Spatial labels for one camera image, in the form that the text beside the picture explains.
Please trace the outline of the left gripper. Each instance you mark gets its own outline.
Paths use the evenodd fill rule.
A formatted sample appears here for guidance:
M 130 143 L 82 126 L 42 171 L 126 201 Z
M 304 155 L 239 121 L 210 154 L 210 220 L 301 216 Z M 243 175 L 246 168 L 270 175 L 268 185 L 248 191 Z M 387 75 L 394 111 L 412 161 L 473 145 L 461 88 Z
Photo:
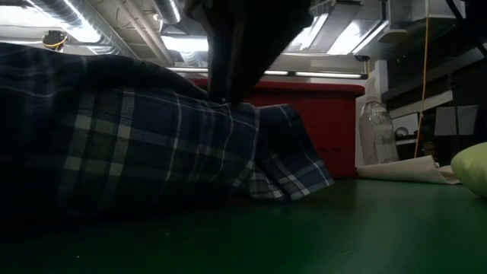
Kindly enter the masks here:
M 186 15 L 207 34 L 208 99 L 232 104 L 313 21 L 310 0 L 187 0 Z

